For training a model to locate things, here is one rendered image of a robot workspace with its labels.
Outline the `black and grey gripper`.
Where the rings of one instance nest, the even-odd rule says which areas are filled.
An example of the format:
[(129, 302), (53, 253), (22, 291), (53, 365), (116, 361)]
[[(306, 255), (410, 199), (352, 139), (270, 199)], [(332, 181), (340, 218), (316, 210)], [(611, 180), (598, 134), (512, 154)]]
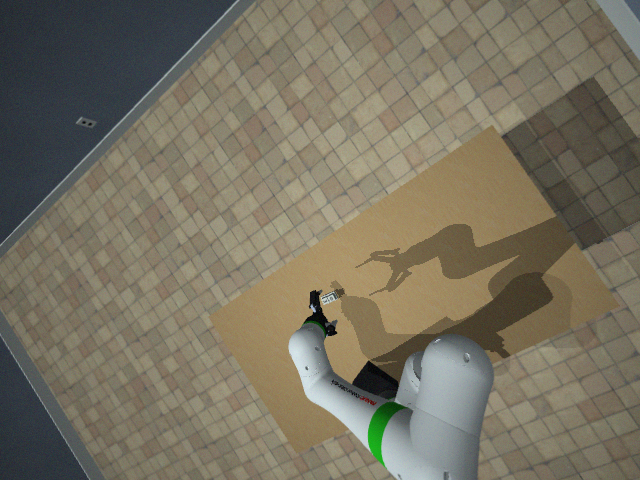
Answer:
[[(323, 314), (323, 312), (322, 312), (322, 308), (321, 308), (321, 306), (320, 306), (319, 296), (320, 296), (320, 294), (321, 294), (321, 293), (322, 293), (322, 290), (317, 291), (317, 292), (316, 292), (316, 290), (314, 290), (314, 291), (310, 292), (310, 305), (309, 305), (309, 308), (313, 310), (313, 314), (312, 314), (312, 315), (318, 315), (318, 316), (321, 316), (321, 317), (323, 317), (323, 318), (326, 320), (326, 322), (328, 323), (328, 320), (327, 320), (327, 318), (324, 316), (324, 314)], [(317, 305), (317, 306), (316, 306), (316, 305)], [(320, 310), (320, 311), (319, 311), (319, 310)], [(311, 316), (312, 316), (312, 315), (311, 315)], [(331, 322), (331, 325), (328, 325), (328, 326), (329, 326), (329, 328), (328, 328), (328, 333), (327, 333), (326, 337), (328, 337), (328, 336), (333, 336), (333, 335), (336, 335), (336, 334), (337, 334), (337, 331), (335, 331), (335, 327), (336, 327), (337, 322), (338, 322), (338, 320), (334, 320), (334, 321), (332, 321), (332, 322)], [(334, 334), (334, 333), (335, 333), (335, 334)]]

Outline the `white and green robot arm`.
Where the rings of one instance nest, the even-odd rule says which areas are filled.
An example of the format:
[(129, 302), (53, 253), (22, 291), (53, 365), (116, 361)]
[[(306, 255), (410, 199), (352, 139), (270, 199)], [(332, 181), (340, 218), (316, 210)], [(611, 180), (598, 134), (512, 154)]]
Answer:
[(408, 357), (398, 391), (374, 395), (333, 371), (324, 346), (328, 325), (309, 316), (289, 340), (307, 398), (344, 423), (398, 480), (477, 480), (494, 383), (484, 349), (462, 335), (441, 335)]

